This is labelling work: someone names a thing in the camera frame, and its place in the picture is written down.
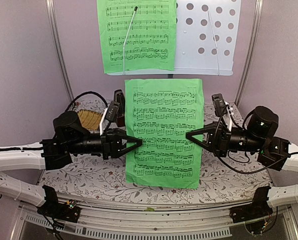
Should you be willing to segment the white perforated music stand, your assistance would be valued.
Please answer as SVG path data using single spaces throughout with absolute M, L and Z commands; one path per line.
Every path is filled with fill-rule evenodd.
M 108 75 L 232 75 L 241 1 L 175 1 L 177 29 L 174 70 L 141 69 Z

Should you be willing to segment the green sheet music stack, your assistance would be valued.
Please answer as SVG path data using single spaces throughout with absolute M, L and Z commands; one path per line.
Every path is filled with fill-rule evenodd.
M 202 149 L 186 138 L 204 126 L 201 79 L 129 79 L 125 124 L 143 141 L 126 156 L 126 181 L 148 187 L 196 189 Z

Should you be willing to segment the green sheet music page one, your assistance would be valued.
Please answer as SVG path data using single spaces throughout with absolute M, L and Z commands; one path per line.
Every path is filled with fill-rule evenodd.
M 97 1 L 104 72 L 173 71 L 176 5 L 174 0 Z

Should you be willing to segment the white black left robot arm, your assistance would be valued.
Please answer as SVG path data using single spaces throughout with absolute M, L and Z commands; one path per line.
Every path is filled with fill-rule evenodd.
M 69 200 L 60 203 L 50 186 L 38 186 L 8 176 L 5 171 L 20 169 L 59 170 L 72 163 L 72 156 L 88 154 L 103 159 L 119 158 L 142 145 L 120 128 L 100 127 L 91 133 L 78 113 L 66 111 L 53 120 L 55 136 L 28 145 L 0 147 L 0 195 L 21 200 L 45 217 L 76 223 L 81 208 Z

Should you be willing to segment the dark red metronome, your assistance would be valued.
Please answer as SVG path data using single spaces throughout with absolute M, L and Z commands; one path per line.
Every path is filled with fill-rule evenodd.
M 116 113 L 116 124 L 120 127 L 125 127 L 125 96 L 122 90 L 114 91 L 114 99 L 118 103 L 118 110 Z

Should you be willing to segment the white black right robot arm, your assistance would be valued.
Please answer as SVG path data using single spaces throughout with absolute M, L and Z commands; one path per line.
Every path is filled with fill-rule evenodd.
M 230 152 L 257 154 L 263 170 L 298 172 L 298 146 L 276 137 L 279 117 L 265 106 L 257 106 L 242 126 L 234 121 L 229 105 L 216 107 L 218 121 L 186 133 L 186 139 L 213 153 L 220 162 Z M 264 186 L 256 189 L 252 202 L 230 209 L 238 223 L 271 215 L 278 206 L 298 204 L 298 184 L 283 187 Z

